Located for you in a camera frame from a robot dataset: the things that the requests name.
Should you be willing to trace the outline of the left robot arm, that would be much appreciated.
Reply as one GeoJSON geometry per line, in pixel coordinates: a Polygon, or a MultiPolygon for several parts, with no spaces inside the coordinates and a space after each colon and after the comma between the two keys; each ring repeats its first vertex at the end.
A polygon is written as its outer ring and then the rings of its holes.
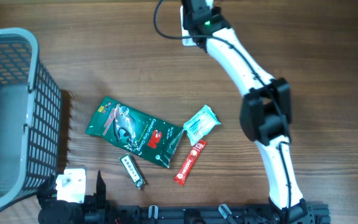
{"type": "Polygon", "coordinates": [[[99,223],[106,224],[110,205],[106,200],[106,184],[98,171],[96,192],[85,195],[86,171],[68,169],[58,175],[50,188],[42,187],[37,194],[41,207],[40,224],[99,223]]]}

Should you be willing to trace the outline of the green 3M gloves package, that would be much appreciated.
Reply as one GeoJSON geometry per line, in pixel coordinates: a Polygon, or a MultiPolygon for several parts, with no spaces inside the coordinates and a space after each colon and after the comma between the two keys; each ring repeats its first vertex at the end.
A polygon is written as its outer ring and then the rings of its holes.
{"type": "Polygon", "coordinates": [[[108,96],[103,98],[85,131],[164,168],[170,167],[184,132],[175,124],[108,96]]]}

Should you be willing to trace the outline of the red snack stick pack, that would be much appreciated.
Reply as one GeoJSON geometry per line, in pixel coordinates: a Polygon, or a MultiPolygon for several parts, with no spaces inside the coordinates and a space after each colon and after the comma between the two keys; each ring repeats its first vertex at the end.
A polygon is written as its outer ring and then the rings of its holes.
{"type": "Polygon", "coordinates": [[[194,166],[197,158],[200,156],[200,153],[202,152],[206,144],[207,142],[201,139],[192,147],[180,171],[174,178],[174,181],[180,186],[184,186],[191,168],[194,166]]]}

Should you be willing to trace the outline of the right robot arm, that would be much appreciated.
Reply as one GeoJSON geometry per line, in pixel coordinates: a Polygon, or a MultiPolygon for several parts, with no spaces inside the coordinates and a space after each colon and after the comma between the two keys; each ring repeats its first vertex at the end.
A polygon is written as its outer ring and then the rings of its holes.
{"type": "Polygon", "coordinates": [[[296,223],[308,214],[290,156],[290,86],[267,73],[246,51],[212,1],[182,0],[186,38],[205,50],[230,76],[242,96],[239,115],[246,137],[258,147],[270,187],[273,217],[296,223]]]}

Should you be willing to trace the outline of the teal wet wipes pack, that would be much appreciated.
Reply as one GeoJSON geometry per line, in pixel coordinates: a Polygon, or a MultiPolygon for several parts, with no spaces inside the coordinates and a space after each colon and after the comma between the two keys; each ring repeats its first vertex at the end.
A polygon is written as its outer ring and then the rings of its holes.
{"type": "Polygon", "coordinates": [[[183,125],[183,128],[187,132],[190,144],[194,146],[204,136],[208,135],[215,126],[220,124],[212,109],[208,105],[204,105],[183,125]]]}

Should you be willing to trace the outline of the green white candy bar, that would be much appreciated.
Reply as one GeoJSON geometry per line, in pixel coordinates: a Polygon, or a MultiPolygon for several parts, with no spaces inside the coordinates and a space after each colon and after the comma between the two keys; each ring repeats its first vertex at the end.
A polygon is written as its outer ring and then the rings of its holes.
{"type": "Polygon", "coordinates": [[[120,159],[121,164],[125,168],[126,172],[129,174],[131,180],[134,185],[141,190],[145,185],[145,179],[142,174],[139,172],[138,168],[135,165],[134,160],[132,159],[130,154],[125,154],[120,159]]]}

